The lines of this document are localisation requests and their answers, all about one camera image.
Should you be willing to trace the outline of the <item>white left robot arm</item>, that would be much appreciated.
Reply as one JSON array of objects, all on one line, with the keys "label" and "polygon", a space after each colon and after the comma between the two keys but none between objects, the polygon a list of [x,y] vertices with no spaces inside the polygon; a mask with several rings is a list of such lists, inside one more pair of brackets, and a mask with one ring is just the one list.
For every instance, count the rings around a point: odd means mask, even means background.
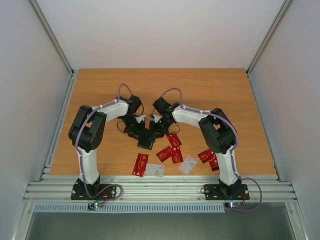
[{"label": "white left robot arm", "polygon": [[137,115],[143,104],[139,97],[130,98],[119,96],[113,101],[90,107],[82,105],[68,132],[68,138],[75,147],[78,162],[79,176],[72,187],[72,200],[102,199],[103,190],[110,192],[115,187],[100,184],[100,174],[97,168],[97,148],[102,142],[105,124],[119,119],[125,124],[124,133],[137,140],[137,146],[147,150],[152,149],[153,141],[147,138],[145,115]]}]

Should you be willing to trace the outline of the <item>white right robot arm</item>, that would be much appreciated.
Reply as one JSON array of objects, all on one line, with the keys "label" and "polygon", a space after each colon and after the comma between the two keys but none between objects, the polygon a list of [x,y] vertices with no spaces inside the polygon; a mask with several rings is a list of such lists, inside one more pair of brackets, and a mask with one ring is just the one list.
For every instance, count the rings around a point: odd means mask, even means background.
[{"label": "white right robot arm", "polygon": [[169,134],[169,127],[175,123],[184,123],[200,128],[203,138],[217,157],[219,166],[219,192],[224,199],[234,197],[242,184],[233,159],[238,134],[225,113],[220,108],[212,111],[188,107],[178,102],[168,103],[163,97],[153,103],[160,116],[151,115],[149,122],[150,140]]}]

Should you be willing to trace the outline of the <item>black leather card holder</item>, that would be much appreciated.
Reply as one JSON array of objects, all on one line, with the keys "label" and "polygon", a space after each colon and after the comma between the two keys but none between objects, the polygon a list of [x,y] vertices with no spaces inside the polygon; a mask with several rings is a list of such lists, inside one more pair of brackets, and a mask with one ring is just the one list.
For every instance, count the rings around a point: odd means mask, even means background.
[{"label": "black leather card holder", "polygon": [[150,138],[148,133],[143,133],[138,139],[137,147],[152,150],[154,143],[155,141]]}]

